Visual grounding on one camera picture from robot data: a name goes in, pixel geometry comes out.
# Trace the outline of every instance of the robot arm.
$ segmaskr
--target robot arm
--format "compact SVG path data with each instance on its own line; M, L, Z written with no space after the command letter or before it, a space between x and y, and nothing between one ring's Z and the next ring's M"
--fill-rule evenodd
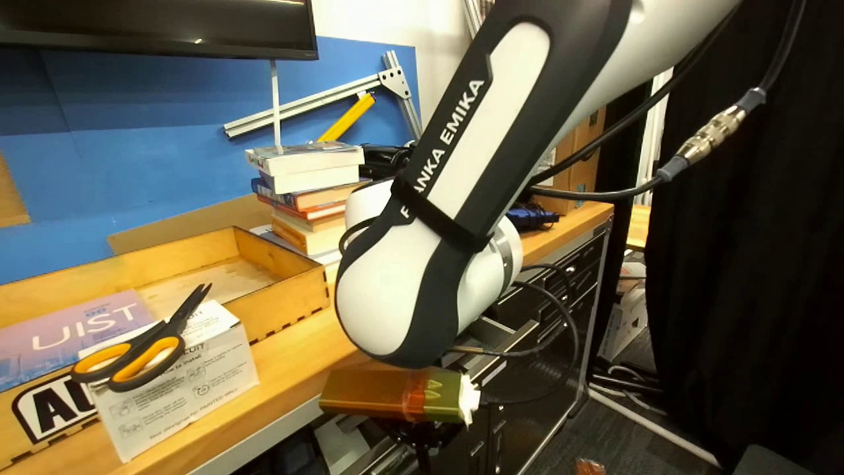
M578 123L678 63L739 0L499 0L410 162L348 200L334 310L368 357L434 364L520 273L503 211ZM381 207L358 211L381 195Z

